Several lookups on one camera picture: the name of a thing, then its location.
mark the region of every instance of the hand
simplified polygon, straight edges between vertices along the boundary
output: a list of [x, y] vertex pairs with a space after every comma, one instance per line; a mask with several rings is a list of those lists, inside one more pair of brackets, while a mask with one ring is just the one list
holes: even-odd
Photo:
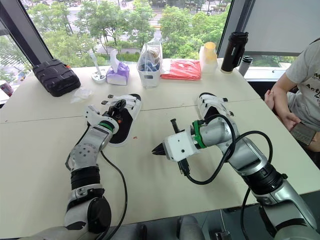
[[312, 139], [313, 142], [320, 142], [320, 131], [317, 131]]
[[289, 131], [291, 131], [294, 128], [294, 126], [301, 122], [300, 118], [298, 118], [292, 112], [279, 115], [279, 118], [283, 125], [286, 127], [286, 129], [288, 129]]
[[264, 102], [267, 104], [267, 106], [272, 110], [274, 109], [275, 106], [275, 101], [274, 101], [274, 91], [266, 91], [264, 94]]

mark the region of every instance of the person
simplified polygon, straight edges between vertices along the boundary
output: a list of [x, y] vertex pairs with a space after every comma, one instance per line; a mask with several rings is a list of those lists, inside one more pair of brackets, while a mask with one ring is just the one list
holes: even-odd
[[[298, 91], [290, 92], [294, 87]], [[316, 131], [306, 152], [320, 162], [320, 38], [265, 93], [264, 101], [289, 131], [300, 122]]]

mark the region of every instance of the red bag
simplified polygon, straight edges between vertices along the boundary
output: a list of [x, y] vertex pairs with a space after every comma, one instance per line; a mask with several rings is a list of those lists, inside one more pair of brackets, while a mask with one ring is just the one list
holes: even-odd
[[199, 80], [201, 78], [200, 61], [193, 59], [163, 59], [161, 78]]

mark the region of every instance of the red cloth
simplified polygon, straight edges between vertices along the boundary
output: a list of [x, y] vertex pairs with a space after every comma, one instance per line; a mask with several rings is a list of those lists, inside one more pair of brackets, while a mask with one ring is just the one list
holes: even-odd
[[201, 78], [200, 61], [192, 59], [172, 59], [170, 72], [161, 74], [161, 78], [199, 80]]

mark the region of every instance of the green ring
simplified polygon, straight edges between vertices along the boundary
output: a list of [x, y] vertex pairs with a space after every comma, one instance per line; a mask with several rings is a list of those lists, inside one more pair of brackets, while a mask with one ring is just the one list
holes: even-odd
[[112, 133], [114, 132], [113, 127], [111, 127], [109, 124], [106, 124], [106, 123], [104, 123], [104, 122], [100, 122], [98, 125], [103, 126], [103, 127], [107, 128], [107, 129], [109, 129]]
[[196, 140], [196, 142], [199, 144], [200, 148], [205, 149], [206, 145], [204, 145], [204, 143], [202, 142], [202, 138], [201, 138], [201, 134], [200, 134], [200, 126], [198, 126], [197, 120], [193, 122], [193, 126], [194, 126], [194, 131], [195, 131], [194, 140]]

